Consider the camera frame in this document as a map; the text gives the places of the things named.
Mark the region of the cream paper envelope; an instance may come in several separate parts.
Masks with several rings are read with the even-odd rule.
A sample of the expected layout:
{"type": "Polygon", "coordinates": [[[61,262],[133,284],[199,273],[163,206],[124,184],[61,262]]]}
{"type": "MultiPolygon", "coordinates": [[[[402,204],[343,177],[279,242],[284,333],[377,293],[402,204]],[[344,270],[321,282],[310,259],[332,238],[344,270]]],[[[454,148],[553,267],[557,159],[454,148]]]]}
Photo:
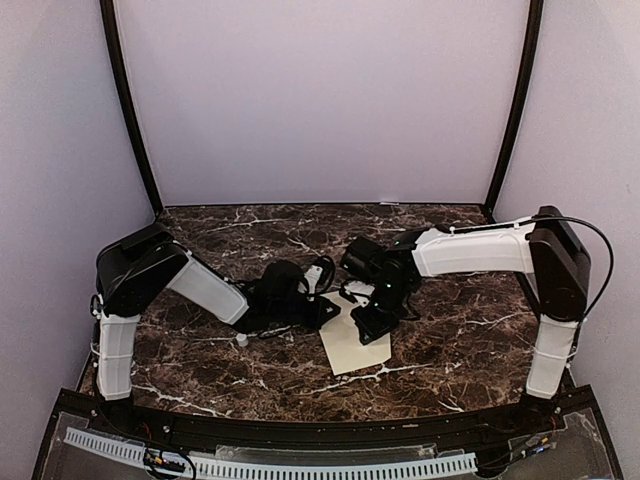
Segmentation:
{"type": "Polygon", "coordinates": [[[337,292],[327,294],[326,298],[340,308],[340,314],[320,329],[320,337],[334,376],[380,365],[391,358],[389,334],[371,344],[363,345],[354,319],[350,316],[355,305],[337,292]]]}

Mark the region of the white glue stick cap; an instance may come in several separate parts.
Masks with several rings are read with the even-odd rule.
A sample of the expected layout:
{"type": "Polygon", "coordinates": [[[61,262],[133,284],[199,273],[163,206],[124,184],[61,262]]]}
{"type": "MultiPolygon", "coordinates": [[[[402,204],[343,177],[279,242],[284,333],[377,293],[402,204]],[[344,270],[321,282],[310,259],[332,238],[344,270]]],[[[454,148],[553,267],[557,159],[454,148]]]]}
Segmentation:
{"type": "Polygon", "coordinates": [[[238,333],[236,335],[236,342],[240,347],[246,347],[249,343],[248,336],[243,333],[238,333]]]}

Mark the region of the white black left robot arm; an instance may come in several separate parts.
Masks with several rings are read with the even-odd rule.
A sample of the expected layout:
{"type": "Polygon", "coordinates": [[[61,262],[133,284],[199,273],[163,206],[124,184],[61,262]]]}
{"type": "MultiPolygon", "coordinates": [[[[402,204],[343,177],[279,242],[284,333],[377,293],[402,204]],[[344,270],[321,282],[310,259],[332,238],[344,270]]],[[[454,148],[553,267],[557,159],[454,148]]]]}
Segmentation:
{"type": "Polygon", "coordinates": [[[96,292],[90,311],[94,385],[106,400],[103,421],[120,436],[141,427],[140,412],[124,399],[132,392],[131,367],[137,325],[164,291],[171,290],[239,336],[281,326],[320,330],[341,309],[325,293],[335,276],[328,256],[308,269],[288,260],[270,263],[255,280],[231,280],[196,256],[159,223],[103,248],[96,259],[96,292]]]}

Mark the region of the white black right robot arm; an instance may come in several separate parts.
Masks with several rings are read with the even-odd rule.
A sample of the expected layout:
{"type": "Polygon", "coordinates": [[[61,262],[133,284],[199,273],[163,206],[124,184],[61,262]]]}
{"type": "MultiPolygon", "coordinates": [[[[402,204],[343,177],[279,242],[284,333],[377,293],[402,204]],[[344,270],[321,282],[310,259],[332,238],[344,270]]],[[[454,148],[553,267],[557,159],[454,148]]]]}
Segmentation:
{"type": "Polygon", "coordinates": [[[525,385],[529,396],[511,410],[510,424],[521,434],[534,432],[547,420],[546,400],[557,393],[577,351],[582,324],[603,295],[589,294],[591,257],[574,225],[601,232],[554,206],[543,206],[511,222],[409,230],[388,246],[356,238],[340,266],[372,288],[368,303],[351,312],[360,342],[368,345],[395,329],[425,278],[472,272],[533,276],[539,327],[525,385]]]}

